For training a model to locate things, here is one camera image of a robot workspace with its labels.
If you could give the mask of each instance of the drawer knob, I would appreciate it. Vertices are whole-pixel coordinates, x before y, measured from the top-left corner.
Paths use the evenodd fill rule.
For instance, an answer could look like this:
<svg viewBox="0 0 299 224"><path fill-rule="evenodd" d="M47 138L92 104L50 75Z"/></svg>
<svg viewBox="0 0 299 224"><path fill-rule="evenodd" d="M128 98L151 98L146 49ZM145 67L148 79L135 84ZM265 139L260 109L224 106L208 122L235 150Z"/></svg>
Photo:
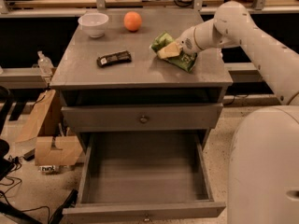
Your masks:
<svg viewBox="0 0 299 224"><path fill-rule="evenodd" d="M146 217L143 219L143 222L150 222L151 219L149 218L149 215L146 214Z"/></svg>
<svg viewBox="0 0 299 224"><path fill-rule="evenodd" d="M149 117L141 116L139 121L140 123L147 123L149 121Z"/></svg>

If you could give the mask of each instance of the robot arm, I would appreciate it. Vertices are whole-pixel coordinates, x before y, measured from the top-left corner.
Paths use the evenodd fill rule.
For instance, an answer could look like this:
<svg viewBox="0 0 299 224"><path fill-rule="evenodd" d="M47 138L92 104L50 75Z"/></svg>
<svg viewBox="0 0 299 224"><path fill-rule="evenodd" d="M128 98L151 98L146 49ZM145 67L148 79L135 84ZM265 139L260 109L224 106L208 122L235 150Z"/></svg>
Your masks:
<svg viewBox="0 0 299 224"><path fill-rule="evenodd" d="M233 44L244 50L283 105L299 105L299 55L259 29L241 4L224 3L214 19L187 29L176 40L178 50L187 54Z"/></svg>

